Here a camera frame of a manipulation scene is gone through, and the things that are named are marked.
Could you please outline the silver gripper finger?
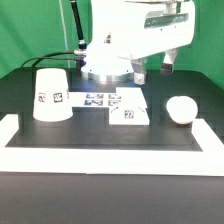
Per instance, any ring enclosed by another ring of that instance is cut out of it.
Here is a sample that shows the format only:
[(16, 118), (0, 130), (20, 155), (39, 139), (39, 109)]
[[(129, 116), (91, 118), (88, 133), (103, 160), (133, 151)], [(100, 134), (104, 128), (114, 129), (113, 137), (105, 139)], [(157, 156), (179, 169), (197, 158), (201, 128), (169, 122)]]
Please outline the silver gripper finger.
[(134, 73), (134, 82), (138, 85), (143, 85), (146, 83), (146, 69), (145, 69), (146, 59), (136, 59), (131, 61), (131, 65)]
[(160, 72), (162, 74), (172, 74), (174, 70), (174, 63), (177, 56), (177, 49), (170, 49), (165, 52), (163, 62), (161, 64)]

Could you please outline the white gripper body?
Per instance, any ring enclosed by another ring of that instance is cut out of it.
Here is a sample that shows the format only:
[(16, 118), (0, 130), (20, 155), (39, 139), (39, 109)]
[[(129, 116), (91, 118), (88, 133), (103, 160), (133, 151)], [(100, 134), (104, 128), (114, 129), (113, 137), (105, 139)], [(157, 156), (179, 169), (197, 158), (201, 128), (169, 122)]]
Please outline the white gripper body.
[(109, 56), (138, 59), (189, 45), (194, 36), (192, 0), (103, 0), (102, 49)]

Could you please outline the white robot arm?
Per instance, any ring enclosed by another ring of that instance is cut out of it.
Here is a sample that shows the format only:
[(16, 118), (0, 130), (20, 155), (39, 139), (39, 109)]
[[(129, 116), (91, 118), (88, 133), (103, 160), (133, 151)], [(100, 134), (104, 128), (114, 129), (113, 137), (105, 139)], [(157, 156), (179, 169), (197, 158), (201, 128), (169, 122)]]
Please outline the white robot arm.
[(100, 82), (146, 82), (147, 58), (162, 53), (173, 72), (178, 49), (192, 42), (193, 0), (91, 0), (92, 41), (82, 76)]

